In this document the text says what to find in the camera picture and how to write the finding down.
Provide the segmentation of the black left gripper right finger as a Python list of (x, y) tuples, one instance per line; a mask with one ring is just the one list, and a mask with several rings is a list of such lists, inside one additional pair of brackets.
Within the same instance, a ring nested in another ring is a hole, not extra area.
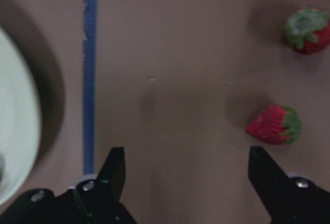
[(290, 178), (261, 146), (250, 147), (248, 178), (265, 208), (288, 207)]

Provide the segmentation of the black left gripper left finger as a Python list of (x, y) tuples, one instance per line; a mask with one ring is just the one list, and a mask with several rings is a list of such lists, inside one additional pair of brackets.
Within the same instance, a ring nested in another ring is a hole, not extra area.
[(126, 179), (124, 147), (111, 148), (96, 180), (110, 189), (111, 197), (119, 202)]

